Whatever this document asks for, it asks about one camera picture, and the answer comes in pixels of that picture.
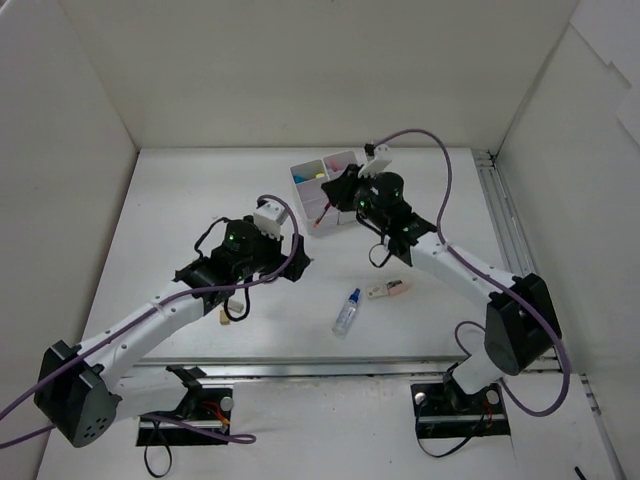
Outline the red gel pen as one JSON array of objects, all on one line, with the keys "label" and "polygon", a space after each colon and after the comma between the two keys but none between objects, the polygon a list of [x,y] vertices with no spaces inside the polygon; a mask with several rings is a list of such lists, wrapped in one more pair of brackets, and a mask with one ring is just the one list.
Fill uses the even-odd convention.
[{"label": "red gel pen", "polygon": [[322,208],[319,210],[318,215],[313,221],[314,229],[328,228],[331,225],[331,222],[327,220],[330,210],[331,210],[331,204],[329,202],[327,202],[322,206]]}]

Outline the clear blue spray bottle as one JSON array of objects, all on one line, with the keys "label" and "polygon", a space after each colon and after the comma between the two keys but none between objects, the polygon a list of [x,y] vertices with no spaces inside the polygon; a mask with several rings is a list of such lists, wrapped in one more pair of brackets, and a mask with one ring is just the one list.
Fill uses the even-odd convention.
[{"label": "clear blue spray bottle", "polygon": [[360,296],[361,289],[356,288],[347,297],[332,327],[332,332],[335,336],[345,337],[349,332],[358,312]]}]

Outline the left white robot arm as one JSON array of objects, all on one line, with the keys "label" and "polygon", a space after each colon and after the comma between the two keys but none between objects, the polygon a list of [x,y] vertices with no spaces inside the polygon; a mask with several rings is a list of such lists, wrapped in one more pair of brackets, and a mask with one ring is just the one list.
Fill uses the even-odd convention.
[{"label": "left white robot arm", "polygon": [[176,271],[166,288],[112,328],[74,346],[58,341],[44,353],[34,403],[75,448],[96,441],[113,423],[169,412],[191,418],[199,409],[199,370],[169,366],[157,381],[129,377],[151,350],[233,295],[280,278],[298,281],[311,260],[295,231],[283,253],[281,227],[294,216],[267,202],[241,219],[220,218],[224,237],[210,254]]}]

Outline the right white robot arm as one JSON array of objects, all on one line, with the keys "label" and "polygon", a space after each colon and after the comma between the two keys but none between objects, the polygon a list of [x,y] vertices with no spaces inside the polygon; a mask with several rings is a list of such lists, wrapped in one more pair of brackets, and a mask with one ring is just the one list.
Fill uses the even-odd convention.
[{"label": "right white robot arm", "polygon": [[404,199],[404,181],[393,172],[363,175],[351,164],[322,189],[330,205],[353,212],[373,231],[388,254],[443,282],[485,314],[484,341],[475,353],[453,366],[442,388],[445,405],[464,412],[479,392],[504,376],[516,376],[549,349],[563,369],[568,356],[545,281],[519,277],[475,257],[464,258],[439,228],[423,219]]}]

